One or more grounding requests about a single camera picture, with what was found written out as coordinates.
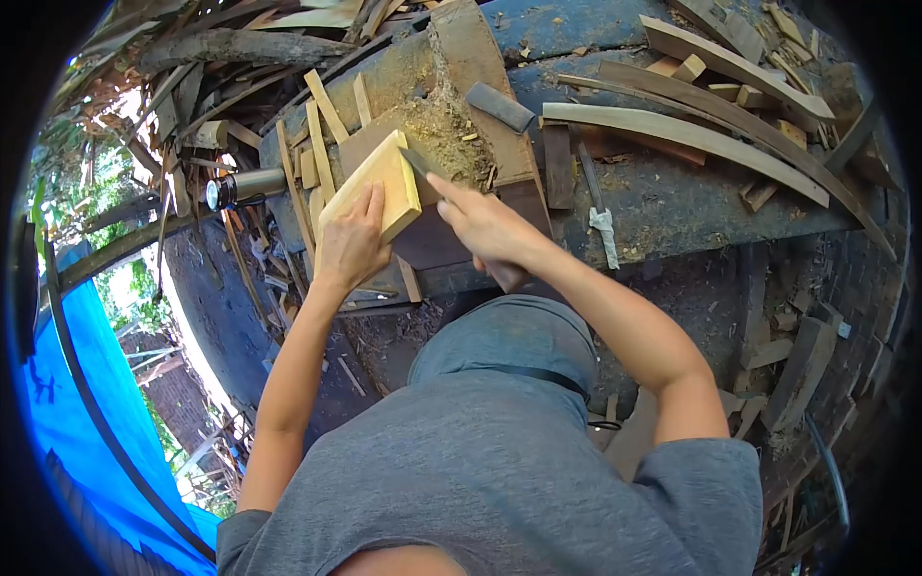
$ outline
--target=curved wooden strip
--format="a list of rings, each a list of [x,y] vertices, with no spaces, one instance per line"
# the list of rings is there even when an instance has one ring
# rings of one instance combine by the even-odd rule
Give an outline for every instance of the curved wooden strip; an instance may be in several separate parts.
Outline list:
[[[790,162],[795,168],[810,176],[823,188],[829,191],[829,193],[832,194],[836,200],[841,202],[842,205],[857,218],[858,222],[867,229],[871,240],[880,246],[890,255],[891,259],[896,262],[896,252],[893,250],[890,243],[887,242],[887,238],[883,235],[883,231],[881,231],[877,223],[874,222],[868,210],[861,205],[861,202],[855,195],[845,188],[839,179],[833,176],[833,174],[829,172],[822,163],[811,156],[809,152],[799,147],[791,140],[788,140],[784,135],[769,124],[763,122],[757,116],[746,112],[739,106],[735,106],[710,92],[696,88],[691,84],[648,72],[636,66],[603,60],[601,65],[599,65],[598,73],[607,80],[621,82],[638,88],[642,93],[643,91],[648,91],[653,92],[658,95],[658,97],[665,97],[664,99],[654,100],[656,102],[662,103],[661,100],[670,101],[668,99],[672,99],[672,101],[677,100],[685,105],[685,107],[693,107],[698,111],[702,111],[697,114],[699,116],[703,113],[707,113],[707,115],[712,118],[719,117],[722,123],[731,124],[733,130],[741,132],[757,144],[773,150],[779,158]],[[600,85],[594,86],[593,88],[609,89]]]
[[[752,168],[829,207],[829,194],[810,178],[761,150],[697,124],[646,110],[559,102],[545,102],[543,113],[547,120],[600,124],[696,147]]]
[[[640,16],[640,21],[646,28],[646,37],[650,41],[651,48],[680,60],[688,58],[691,54],[697,54],[708,68],[742,80],[781,101],[788,102],[798,112],[820,120],[835,120],[835,114],[830,110],[826,101],[819,96],[811,96],[791,88],[759,66],[723,46],[656,18]]]

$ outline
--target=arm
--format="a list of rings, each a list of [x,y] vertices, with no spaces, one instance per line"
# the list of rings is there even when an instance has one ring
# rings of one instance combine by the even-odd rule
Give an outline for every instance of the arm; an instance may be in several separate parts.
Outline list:
[[[266,380],[256,412],[256,435],[237,511],[273,511],[301,463],[304,431],[320,386],[326,336],[347,295],[385,267],[381,245],[384,187],[367,184],[352,212],[324,229],[322,266]]]
[[[439,214],[482,259],[523,266],[559,291],[598,332],[628,374],[656,396],[654,442],[726,438],[714,374],[692,340],[648,300],[579,262],[512,208],[429,175],[446,200]]]

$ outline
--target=hand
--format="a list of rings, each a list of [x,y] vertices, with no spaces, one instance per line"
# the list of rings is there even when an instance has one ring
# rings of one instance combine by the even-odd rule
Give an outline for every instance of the hand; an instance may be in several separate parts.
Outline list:
[[[439,215],[474,254],[474,266],[481,272],[484,260],[511,262],[530,270],[530,256],[556,248],[495,195],[458,188],[431,172],[426,180],[443,196],[437,205]]]
[[[368,182],[345,216],[330,221],[314,271],[314,284],[327,285],[346,297],[391,260],[391,245],[381,244],[384,184]]]

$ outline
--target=right hand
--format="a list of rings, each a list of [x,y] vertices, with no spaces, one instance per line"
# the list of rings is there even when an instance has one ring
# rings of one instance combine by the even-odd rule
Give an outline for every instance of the right hand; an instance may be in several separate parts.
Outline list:
[[[528,269],[531,254],[556,247],[495,195],[459,188],[431,172],[426,180],[443,196],[436,206],[439,215],[474,254],[479,270],[483,270],[484,260],[511,262]]]

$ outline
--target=metal pipe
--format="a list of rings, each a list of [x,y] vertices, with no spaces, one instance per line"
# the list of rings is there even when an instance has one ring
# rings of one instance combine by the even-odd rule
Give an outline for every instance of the metal pipe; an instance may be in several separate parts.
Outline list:
[[[820,436],[820,431],[816,427],[816,422],[813,421],[813,418],[806,411],[804,412],[804,418],[807,420],[807,427],[810,429],[810,436],[813,438],[813,443],[816,444],[817,451],[826,463],[826,467],[829,468],[829,476],[833,480],[833,490],[835,491],[835,503],[839,507],[839,523],[845,528],[843,537],[848,537],[848,529],[851,527],[851,520],[848,514],[848,500],[845,499],[845,486],[842,484],[842,475],[839,474],[839,467],[835,464],[832,451],[830,451],[822,441],[822,436]]]

